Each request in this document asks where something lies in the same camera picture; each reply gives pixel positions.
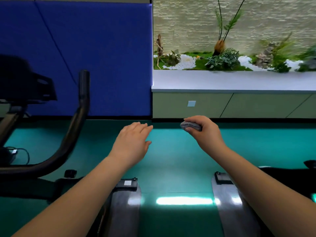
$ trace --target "blue panel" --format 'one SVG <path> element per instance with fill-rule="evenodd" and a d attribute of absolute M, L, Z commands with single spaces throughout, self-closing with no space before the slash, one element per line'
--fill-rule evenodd
<path fill-rule="evenodd" d="M 30 105 L 30 114 L 73 115 L 78 105 L 76 84 L 35 2 L 0 1 L 0 30 L 0 53 L 28 60 L 34 72 L 54 81 L 58 101 Z"/>
<path fill-rule="evenodd" d="M 151 4 L 36 3 L 72 74 L 90 71 L 93 115 L 150 115 Z"/>

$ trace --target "person's right arm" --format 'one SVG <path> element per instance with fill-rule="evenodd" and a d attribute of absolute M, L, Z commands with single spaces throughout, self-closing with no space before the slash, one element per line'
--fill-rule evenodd
<path fill-rule="evenodd" d="M 185 118 L 202 126 L 187 128 L 199 146 L 227 173 L 276 237 L 315 237 L 316 203 L 267 175 L 229 149 L 218 126 L 205 116 Z"/>

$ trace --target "indoor garden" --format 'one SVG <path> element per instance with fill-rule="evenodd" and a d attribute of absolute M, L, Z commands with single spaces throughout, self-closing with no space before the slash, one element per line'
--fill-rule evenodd
<path fill-rule="evenodd" d="M 316 0 L 153 0 L 154 69 L 316 71 Z"/>

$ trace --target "textured wall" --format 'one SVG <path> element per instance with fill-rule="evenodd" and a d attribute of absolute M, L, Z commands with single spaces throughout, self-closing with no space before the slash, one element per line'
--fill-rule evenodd
<path fill-rule="evenodd" d="M 242 0 L 220 0 L 224 23 Z M 212 51 L 218 39 L 217 0 L 153 0 L 154 38 L 162 36 L 166 52 Z M 294 51 L 316 44 L 316 0 L 246 0 L 226 39 L 228 47 L 250 54 L 259 40 L 279 41 L 293 31 Z"/>

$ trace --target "white countertop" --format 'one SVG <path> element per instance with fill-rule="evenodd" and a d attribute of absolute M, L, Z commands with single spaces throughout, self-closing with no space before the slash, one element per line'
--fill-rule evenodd
<path fill-rule="evenodd" d="M 152 92 L 314 93 L 316 72 L 153 70 Z"/>

